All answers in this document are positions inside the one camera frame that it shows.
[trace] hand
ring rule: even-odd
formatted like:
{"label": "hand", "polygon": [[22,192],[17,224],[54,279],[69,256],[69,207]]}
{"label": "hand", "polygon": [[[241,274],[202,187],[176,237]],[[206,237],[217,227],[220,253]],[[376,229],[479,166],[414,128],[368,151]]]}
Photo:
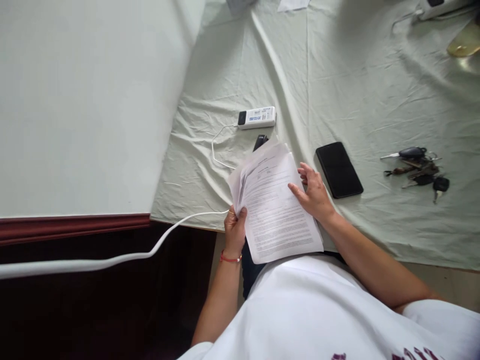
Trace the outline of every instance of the hand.
{"label": "hand", "polygon": [[320,223],[325,222],[337,212],[330,202],[322,176],[304,162],[301,162],[300,166],[298,173],[302,179],[301,182],[308,186],[306,192],[293,183],[289,183],[288,187],[307,213]]}
{"label": "hand", "polygon": [[247,209],[244,207],[237,218],[234,206],[226,214],[225,221],[225,250],[223,255],[228,259],[238,259],[242,254],[245,244],[245,219],[247,218]]}

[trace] white power bank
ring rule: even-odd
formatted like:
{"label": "white power bank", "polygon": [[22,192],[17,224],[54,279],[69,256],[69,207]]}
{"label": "white power bank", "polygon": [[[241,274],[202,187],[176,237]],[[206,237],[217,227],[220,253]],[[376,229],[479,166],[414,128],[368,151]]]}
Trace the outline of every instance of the white power bank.
{"label": "white power bank", "polygon": [[238,128],[241,130],[269,128],[275,126],[276,117],[274,106],[241,111],[238,114]]}

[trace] person's left hand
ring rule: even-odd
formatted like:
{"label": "person's left hand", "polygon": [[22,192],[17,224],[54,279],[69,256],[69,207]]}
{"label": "person's left hand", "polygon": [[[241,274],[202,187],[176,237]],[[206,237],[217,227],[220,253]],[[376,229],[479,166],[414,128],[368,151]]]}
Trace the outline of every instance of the person's left hand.
{"label": "person's left hand", "polygon": [[247,218],[247,208],[240,211],[237,218],[234,206],[226,214],[225,221],[225,250],[223,256],[227,259],[238,259],[242,254],[245,244],[245,219]]}

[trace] t-shirt sleeve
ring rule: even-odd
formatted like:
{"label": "t-shirt sleeve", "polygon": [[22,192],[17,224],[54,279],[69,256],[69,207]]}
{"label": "t-shirt sleeve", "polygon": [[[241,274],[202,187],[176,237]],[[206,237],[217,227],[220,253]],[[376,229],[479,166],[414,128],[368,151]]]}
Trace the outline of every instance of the t-shirt sleeve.
{"label": "t-shirt sleeve", "polygon": [[440,300],[421,300],[407,305],[403,316],[442,340],[480,355],[480,314]]}
{"label": "t-shirt sleeve", "polygon": [[213,346],[212,342],[201,342],[188,349],[178,360],[201,360]]}

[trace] dark wooden panel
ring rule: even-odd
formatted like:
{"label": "dark wooden panel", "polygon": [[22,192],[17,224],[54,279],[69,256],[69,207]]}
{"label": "dark wooden panel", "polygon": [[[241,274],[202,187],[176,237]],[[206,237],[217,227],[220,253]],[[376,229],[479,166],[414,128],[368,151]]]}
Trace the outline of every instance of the dark wooden panel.
{"label": "dark wooden panel", "polygon": [[0,219],[0,246],[148,227],[150,214]]}

